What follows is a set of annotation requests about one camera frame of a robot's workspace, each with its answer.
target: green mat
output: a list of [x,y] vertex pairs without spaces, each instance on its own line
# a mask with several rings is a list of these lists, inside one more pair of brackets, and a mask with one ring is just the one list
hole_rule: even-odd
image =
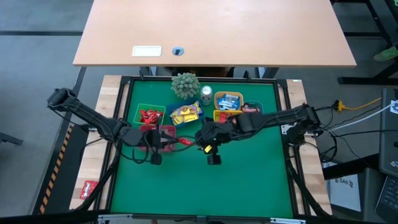
[[[277,111],[273,85],[202,83],[217,91],[238,91],[244,100],[263,104],[264,112]],[[135,81],[127,121],[133,124],[138,103],[167,106],[179,98],[171,82]],[[203,106],[213,117],[214,99]],[[168,114],[163,124],[170,125]],[[201,122],[177,128],[177,135],[194,136]],[[176,144],[176,149],[184,147]],[[206,155],[193,146],[163,154],[160,166],[120,159],[111,212],[168,215],[220,215],[292,218],[282,140],[279,128],[267,128],[251,139],[219,147],[222,164],[209,166]],[[132,148],[123,146],[131,156]],[[144,152],[136,150],[136,157]]]

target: silver can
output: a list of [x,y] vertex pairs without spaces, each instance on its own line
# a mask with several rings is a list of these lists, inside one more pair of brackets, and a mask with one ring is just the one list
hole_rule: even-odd
[[200,90],[200,101],[203,106],[208,106],[211,103],[211,96],[213,95],[213,90],[210,86],[204,86]]

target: yellow warning stripe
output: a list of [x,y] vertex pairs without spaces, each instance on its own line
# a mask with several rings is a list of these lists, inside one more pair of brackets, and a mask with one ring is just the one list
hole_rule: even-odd
[[70,133],[72,132],[72,127],[73,126],[74,126],[73,124],[71,124],[69,126],[68,131],[67,131],[67,135],[65,136],[65,139],[63,140],[61,151],[60,151],[60,154],[58,155],[57,163],[55,164],[54,171],[51,174],[51,179],[50,179],[49,185],[47,186],[47,189],[45,190],[45,195],[44,195],[44,198],[43,198],[43,202],[42,202],[42,204],[40,206],[40,214],[44,214],[45,206],[49,202],[49,197],[51,195],[51,190],[54,187],[54,182],[55,182],[55,179],[57,178],[57,174],[58,174],[58,171],[60,169],[61,162],[62,162],[63,156],[65,154],[65,150],[67,148],[68,141],[69,141],[69,138],[70,138]]

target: yellow basket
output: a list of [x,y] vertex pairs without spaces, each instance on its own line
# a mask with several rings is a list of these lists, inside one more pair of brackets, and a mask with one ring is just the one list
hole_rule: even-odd
[[228,115],[239,115],[242,114],[242,111],[220,111],[220,110],[215,110],[213,112],[213,119],[215,122],[219,122],[221,118],[221,113],[226,113]]
[[219,92],[216,92],[216,94],[214,95],[214,105],[216,106],[217,110],[220,108],[220,107],[218,107],[217,99],[220,98],[220,97],[223,97],[224,94],[238,96],[239,97],[239,103],[240,103],[240,106],[239,106],[238,110],[240,110],[242,108],[244,101],[243,101],[243,95],[241,93],[230,92],[230,91],[219,91]]

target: green plant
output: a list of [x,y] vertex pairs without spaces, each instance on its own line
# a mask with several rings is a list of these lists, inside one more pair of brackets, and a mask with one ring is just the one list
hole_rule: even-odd
[[178,97],[184,100],[188,97],[193,97],[199,92],[200,84],[195,74],[178,74],[172,78],[172,81],[172,90],[174,90]]

